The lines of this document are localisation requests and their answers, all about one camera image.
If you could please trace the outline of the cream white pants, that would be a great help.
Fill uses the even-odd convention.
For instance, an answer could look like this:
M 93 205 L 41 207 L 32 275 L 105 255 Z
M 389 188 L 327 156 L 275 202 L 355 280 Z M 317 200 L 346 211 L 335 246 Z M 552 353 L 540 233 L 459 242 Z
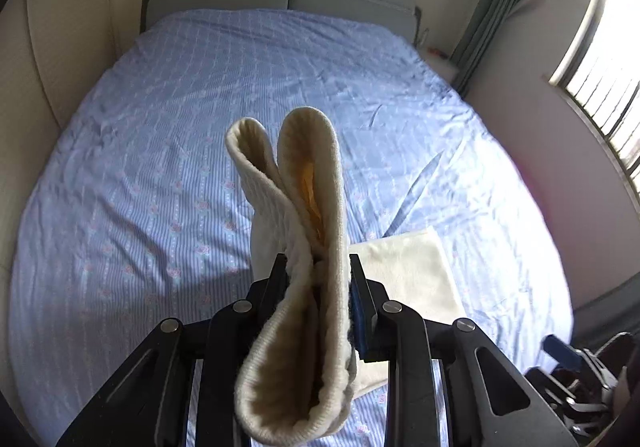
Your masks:
M 241 119 L 226 146 L 254 210 L 253 274 L 268 277 L 283 253 L 290 278 L 241 367 L 235 410 L 256 441 L 303 445 L 337 432 L 354 398 L 384 380 L 349 342 L 350 253 L 425 318 L 451 323 L 460 295 L 433 230 L 350 243 L 340 148 L 321 111 L 291 111 L 276 142 L 257 120 Z

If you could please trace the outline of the blue striped floral bed sheet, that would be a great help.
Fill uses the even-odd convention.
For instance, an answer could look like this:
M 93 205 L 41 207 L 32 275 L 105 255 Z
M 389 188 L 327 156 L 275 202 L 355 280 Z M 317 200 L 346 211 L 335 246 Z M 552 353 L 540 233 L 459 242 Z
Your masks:
M 573 331 L 544 218 L 479 115 L 390 30 L 296 11 L 193 11 L 143 33 L 80 104 L 22 216 L 10 355 L 46 445 L 166 317 L 238 300 L 279 251 L 408 241 L 430 315 L 457 291 L 518 369 Z

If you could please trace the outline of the white nightstand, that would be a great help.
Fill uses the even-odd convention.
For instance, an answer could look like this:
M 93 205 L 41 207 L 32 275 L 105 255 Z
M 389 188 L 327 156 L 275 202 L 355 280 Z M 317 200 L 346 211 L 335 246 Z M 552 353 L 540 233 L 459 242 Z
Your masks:
M 420 48 L 419 54 L 424 62 L 427 63 L 427 66 L 433 69 L 439 77 L 442 77 L 448 83 L 454 82 L 459 69 L 446 53 L 438 48 Z

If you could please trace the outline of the barred window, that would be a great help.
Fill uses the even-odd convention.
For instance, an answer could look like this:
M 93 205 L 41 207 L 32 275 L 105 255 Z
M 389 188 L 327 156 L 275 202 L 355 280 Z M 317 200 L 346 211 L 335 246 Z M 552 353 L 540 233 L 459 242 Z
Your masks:
M 551 74 L 639 190 L 639 0 L 589 0 Z

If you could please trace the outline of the white louvered wardrobe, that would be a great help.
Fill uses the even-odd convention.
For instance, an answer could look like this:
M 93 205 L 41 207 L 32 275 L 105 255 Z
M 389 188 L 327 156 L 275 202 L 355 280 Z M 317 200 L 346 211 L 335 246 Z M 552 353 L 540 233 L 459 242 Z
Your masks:
M 110 0 L 2 0 L 1 311 L 17 227 L 79 102 L 115 60 Z

